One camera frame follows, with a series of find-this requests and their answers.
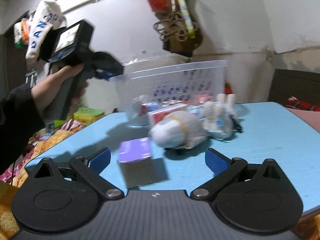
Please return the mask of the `person's left forearm black sleeve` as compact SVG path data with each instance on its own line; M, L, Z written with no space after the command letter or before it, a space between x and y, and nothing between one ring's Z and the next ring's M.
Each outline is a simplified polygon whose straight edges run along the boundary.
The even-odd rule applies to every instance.
M1 173L26 153L29 139L42 128L44 123L28 84L13 89L1 100Z

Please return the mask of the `person's left hand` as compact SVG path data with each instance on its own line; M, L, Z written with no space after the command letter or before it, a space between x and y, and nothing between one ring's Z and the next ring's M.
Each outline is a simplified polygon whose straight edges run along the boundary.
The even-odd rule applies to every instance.
M87 83L77 84L77 76L83 71L84 65L64 66L58 72L45 77L31 89L31 96L36 109L40 114L52 103L62 90L69 94L71 88L77 89L70 103L70 110L75 111L79 105L80 97L84 95Z

